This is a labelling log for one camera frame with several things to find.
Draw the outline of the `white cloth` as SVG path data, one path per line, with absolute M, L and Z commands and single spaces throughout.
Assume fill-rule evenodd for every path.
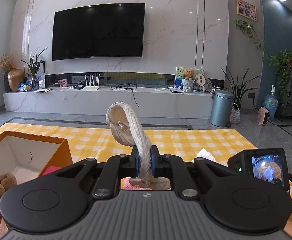
M 214 156 L 208 152 L 205 148 L 202 148 L 198 154 L 196 155 L 197 158 L 205 158 L 211 161 L 216 162 L 216 159 L 214 158 Z

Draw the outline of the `beige knitted cloth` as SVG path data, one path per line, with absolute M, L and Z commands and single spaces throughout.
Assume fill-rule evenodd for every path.
M 154 178 L 151 170 L 151 146 L 134 110 L 124 102 L 113 103 L 106 113 L 106 124 L 110 127 L 114 139 L 124 146 L 136 146 L 138 150 L 137 175 L 130 176 L 129 184 L 134 188 L 152 190 L 170 189 L 167 178 Z

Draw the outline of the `yellow checkered tablecloth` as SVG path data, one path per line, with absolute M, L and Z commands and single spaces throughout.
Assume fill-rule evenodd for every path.
M 106 161 L 117 154 L 130 154 L 131 149 L 117 143 L 108 128 L 77 128 L 42 126 L 27 124 L 4 124 L 4 131 L 65 138 L 68 141 L 73 161 L 94 157 Z M 203 148 L 218 163 L 226 165 L 227 160 L 246 149 L 254 149 L 235 129 L 200 129 L 200 130 L 147 130 L 145 132 L 160 154 L 173 154 L 185 161 L 192 161 Z

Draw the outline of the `white marble TV console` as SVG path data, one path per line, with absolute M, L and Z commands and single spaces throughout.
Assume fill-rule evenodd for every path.
M 139 117 L 208 119 L 213 106 L 209 93 L 172 93 L 168 89 L 77 90 L 52 88 L 45 93 L 13 92 L 3 95 L 10 112 L 105 115 L 111 104 L 125 102 Z

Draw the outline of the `red box lid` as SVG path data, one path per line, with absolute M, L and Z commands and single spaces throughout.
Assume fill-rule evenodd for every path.
M 59 169 L 60 169 L 60 167 L 57 167 L 57 166 L 49 166 L 43 171 L 42 176 L 45 176 L 45 175 L 50 174 L 52 172 L 55 172 Z

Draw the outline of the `grey metal trash bin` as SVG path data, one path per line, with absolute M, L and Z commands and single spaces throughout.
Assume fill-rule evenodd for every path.
M 217 127 L 227 127 L 234 102 L 234 94 L 229 91 L 216 89 L 213 91 L 212 98 L 213 107 L 210 115 L 210 123 Z

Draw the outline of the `white wifi router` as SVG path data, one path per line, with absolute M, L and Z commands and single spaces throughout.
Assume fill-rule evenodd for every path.
M 100 80 L 100 75 L 97 77 L 94 77 L 92 74 L 85 75 L 85 86 L 83 87 L 83 90 L 91 90 L 95 91 L 99 89 L 99 80 Z

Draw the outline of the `woven pink basket bag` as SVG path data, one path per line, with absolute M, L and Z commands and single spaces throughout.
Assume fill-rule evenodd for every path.
M 239 124 L 241 122 L 240 109 L 236 103 L 232 105 L 229 121 L 231 124 Z

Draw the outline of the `orange cardboard storage box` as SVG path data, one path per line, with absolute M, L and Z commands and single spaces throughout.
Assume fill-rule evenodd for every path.
M 64 138 L 4 131 L 0 134 L 0 175 L 11 173 L 22 184 L 42 176 L 50 166 L 73 164 Z

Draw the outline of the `small teddy on console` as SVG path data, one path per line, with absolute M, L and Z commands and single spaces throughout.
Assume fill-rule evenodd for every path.
M 195 71 L 191 68 L 185 68 L 183 71 L 182 90 L 185 93 L 192 92 L 192 87 L 194 84 L 194 81 L 193 81 L 194 74 L 195 74 Z

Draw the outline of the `potted green floor plant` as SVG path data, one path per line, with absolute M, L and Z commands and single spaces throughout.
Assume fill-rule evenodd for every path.
M 233 93 L 234 95 L 234 103 L 237 104 L 238 109 L 241 109 L 243 96 L 248 93 L 249 91 L 257 89 L 256 87 L 247 87 L 248 84 L 256 79 L 258 79 L 260 76 L 257 75 L 252 78 L 247 78 L 249 68 L 246 69 L 245 74 L 243 75 L 241 81 L 239 80 L 239 77 L 234 76 L 231 74 L 229 70 L 223 70 L 226 80 L 230 83 L 230 88 L 228 90 Z

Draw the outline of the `pink small heater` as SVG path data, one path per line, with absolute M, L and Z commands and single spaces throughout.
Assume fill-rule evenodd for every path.
M 269 119 L 269 111 L 266 107 L 260 107 L 257 114 L 257 122 L 260 125 L 266 125 Z

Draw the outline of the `water bottle jug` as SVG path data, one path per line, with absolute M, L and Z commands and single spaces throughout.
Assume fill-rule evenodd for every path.
M 278 100 L 275 95 L 275 85 L 272 85 L 271 93 L 265 96 L 263 107 L 265 107 L 269 112 L 269 121 L 273 121 L 278 107 Z

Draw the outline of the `green plant in vase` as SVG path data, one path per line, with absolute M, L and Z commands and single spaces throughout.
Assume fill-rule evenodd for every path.
M 40 65 L 43 63 L 43 60 L 40 59 L 40 56 L 46 49 L 47 47 L 43 49 L 40 53 L 37 53 L 37 51 L 35 51 L 34 53 L 30 53 L 29 61 L 28 62 L 22 61 L 23 63 L 27 64 L 32 75 L 32 79 L 30 81 L 32 91 L 36 91 L 39 89 L 39 81 L 36 75 L 39 71 Z

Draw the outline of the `golden acorn vase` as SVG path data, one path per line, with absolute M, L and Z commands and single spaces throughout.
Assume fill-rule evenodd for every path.
M 24 81 L 25 73 L 23 70 L 14 68 L 8 73 L 9 87 L 13 92 L 18 91 L 18 85 Z

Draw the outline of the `trailing ivy plant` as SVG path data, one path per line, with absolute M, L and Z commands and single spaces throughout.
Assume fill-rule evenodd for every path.
M 269 55 L 269 60 L 270 65 L 275 67 L 275 73 L 277 76 L 277 98 L 281 108 L 285 109 L 289 102 L 287 85 L 291 77 L 292 51 L 285 50 L 277 55 Z

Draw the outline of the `black wall television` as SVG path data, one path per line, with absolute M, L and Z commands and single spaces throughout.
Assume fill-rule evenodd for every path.
M 109 3 L 57 11 L 52 59 L 142 57 L 144 3 Z

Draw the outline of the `framed wall picture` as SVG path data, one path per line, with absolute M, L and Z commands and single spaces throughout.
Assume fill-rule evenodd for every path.
M 256 6 L 244 0 L 236 0 L 236 9 L 238 15 L 253 20 L 254 22 L 258 21 Z

